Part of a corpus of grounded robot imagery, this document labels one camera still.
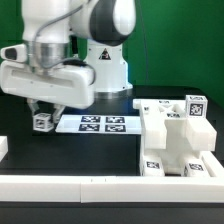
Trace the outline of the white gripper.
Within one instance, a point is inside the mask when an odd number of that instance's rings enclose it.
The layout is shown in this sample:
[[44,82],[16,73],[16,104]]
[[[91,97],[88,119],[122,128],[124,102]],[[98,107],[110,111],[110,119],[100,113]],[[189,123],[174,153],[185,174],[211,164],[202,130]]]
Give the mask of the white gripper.
[[4,93],[27,99],[32,115],[39,112],[38,101],[53,103],[57,124],[65,106],[85,109],[94,102],[95,74],[87,66],[62,65],[52,75],[39,75],[26,63],[25,44],[4,47],[0,55],[0,88]]

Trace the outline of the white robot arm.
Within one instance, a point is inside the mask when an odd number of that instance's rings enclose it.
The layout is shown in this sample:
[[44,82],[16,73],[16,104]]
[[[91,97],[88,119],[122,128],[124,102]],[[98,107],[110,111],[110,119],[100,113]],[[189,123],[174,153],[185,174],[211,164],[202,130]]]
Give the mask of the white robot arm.
[[94,68],[69,55],[74,35],[109,46],[122,44],[136,24],[135,0],[21,0],[23,42],[1,49],[0,88],[39,101],[86,109],[94,102]]

